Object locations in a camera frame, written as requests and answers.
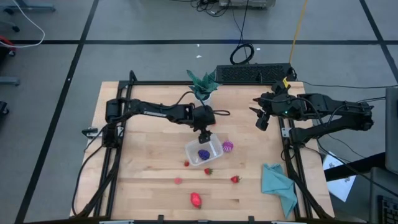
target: white paper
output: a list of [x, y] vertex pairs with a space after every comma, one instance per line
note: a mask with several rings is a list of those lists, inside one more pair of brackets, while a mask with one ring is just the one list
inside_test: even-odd
[[[343, 165], [342, 162], [338, 161], [337, 159], [333, 158], [330, 155], [326, 155], [326, 158], [323, 160], [323, 170], [330, 169], [332, 167], [341, 166]], [[347, 177], [340, 180], [333, 180], [329, 181], [328, 189], [329, 192], [332, 193], [334, 196], [339, 198], [340, 200], [346, 202], [348, 194], [354, 184], [355, 175], [351, 177]]]

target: wooden table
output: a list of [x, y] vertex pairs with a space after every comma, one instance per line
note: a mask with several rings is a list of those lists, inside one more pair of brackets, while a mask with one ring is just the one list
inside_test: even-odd
[[[304, 93], [303, 84], [290, 83], [291, 95]], [[96, 105], [93, 126], [102, 127], [106, 101], [115, 98], [117, 82], [103, 82]], [[132, 98], [165, 105], [174, 104], [188, 91], [187, 86], [137, 85], [132, 88]], [[271, 117], [267, 131], [256, 128], [257, 116], [249, 106], [258, 108], [253, 98], [271, 91], [270, 86], [221, 86], [212, 96], [214, 110], [229, 110], [231, 116], [216, 116], [210, 130], [221, 142], [234, 143], [230, 153], [205, 165], [184, 167], [187, 159], [186, 143], [197, 139], [198, 133], [185, 125], [170, 123], [163, 118], [138, 115], [126, 124], [123, 152], [118, 174], [112, 219], [156, 220], [285, 220], [280, 198], [261, 193], [262, 165], [281, 164], [282, 141], [277, 118]], [[187, 95], [182, 103], [194, 102]], [[307, 128], [311, 121], [296, 122], [296, 127]], [[100, 146], [97, 139], [86, 151], [85, 159]], [[308, 147], [318, 149], [316, 141]], [[80, 179], [76, 196], [76, 210], [80, 211], [98, 188], [103, 166], [103, 149], [87, 163]], [[309, 191], [325, 211], [334, 216], [320, 156], [311, 150], [301, 149], [303, 168]], [[204, 168], [214, 169], [213, 175]], [[232, 184], [230, 178], [239, 175], [242, 180]], [[174, 178], [183, 179], [181, 185]], [[302, 196], [297, 189], [301, 216], [305, 216]], [[190, 203], [190, 194], [197, 192], [203, 200], [199, 210]], [[101, 213], [107, 202], [103, 198]], [[294, 220], [293, 213], [289, 220]]]

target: teal cloth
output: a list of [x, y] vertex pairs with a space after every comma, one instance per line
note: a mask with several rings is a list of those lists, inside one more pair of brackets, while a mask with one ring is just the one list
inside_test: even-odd
[[294, 194], [294, 181], [284, 175], [280, 164], [263, 165], [261, 192], [279, 195], [285, 218], [289, 216], [297, 204], [297, 197]]

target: black keyboard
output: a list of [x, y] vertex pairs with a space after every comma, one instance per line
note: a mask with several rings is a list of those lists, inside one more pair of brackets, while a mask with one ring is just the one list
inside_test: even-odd
[[379, 195], [377, 204], [379, 205], [379, 223], [398, 224], [398, 201]]
[[289, 63], [219, 65], [216, 72], [219, 82], [275, 83], [285, 77], [288, 77], [288, 81], [294, 81]]

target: gray floor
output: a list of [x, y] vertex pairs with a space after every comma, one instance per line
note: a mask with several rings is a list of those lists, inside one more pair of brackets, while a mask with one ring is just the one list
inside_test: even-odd
[[[28, 13], [46, 31], [46, 39], [78, 40], [93, 0], [47, 2], [53, 2], [57, 11]], [[398, 2], [366, 2], [384, 39], [397, 40], [395, 9]], [[249, 10], [245, 39], [292, 40], [302, 4], [303, 0], [278, 0], [275, 7], [266, 11]], [[241, 24], [243, 10], [237, 9], [235, 13]], [[15, 34], [9, 27], [0, 27], [1, 34], [10, 39], [40, 38], [40, 31], [20, 14], [3, 13], [1, 19], [13, 21], [21, 28], [21, 32]], [[238, 38], [231, 11], [223, 17], [212, 18], [196, 12], [189, 3], [161, 0], [100, 0], [87, 37], [89, 40]], [[376, 36], [359, 1], [309, 0], [299, 39], [376, 40]], [[0, 88], [0, 100], [7, 101], [11, 109], [0, 132], [3, 142], [0, 217], [3, 223], [15, 220], [76, 47], [41, 45], [22, 49], [1, 68], [1, 75], [21, 79], [19, 87]], [[234, 48], [233, 44], [85, 45], [26, 221], [68, 217], [86, 144], [80, 131], [91, 124], [101, 82], [126, 79], [131, 69], [139, 80], [187, 80], [186, 69], [205, 73], [217, 65], [229, 64]], [[278, 63], [289, 59], [289, 45], [255, 45], [254, 48], [258, 50], [253, 63]], [[388, 48], [398, 60], [398, 46], [389, 45]], [[378, 45], [297, 45], [292, 65], [300, 80], [314, 84], [378, 86], [397, 83]], [[305, 87], [307, 92], [324, 93], [336, 100], [357, 101], [384, 96], [382, 89]], [[364, 156], [384, 151], [384, 102], [373, 105], [376, 106], [375, 125], [370, 131], [332, 134]], [[329, 137], [322, 138], [322, 143], [340, 157], [351, 161], [360, 159]], [[366, 182], [359, 179], [354, 189], [362, 189], [363, 185]], [[342, 209], [344, 214], [362, 219], [366, 219], [366, 211], [360, 207], [366, 202], [367, 195], [360, 190], [353, 190], [346, 203], [333, 199], [336, 207], [346, 207]]]

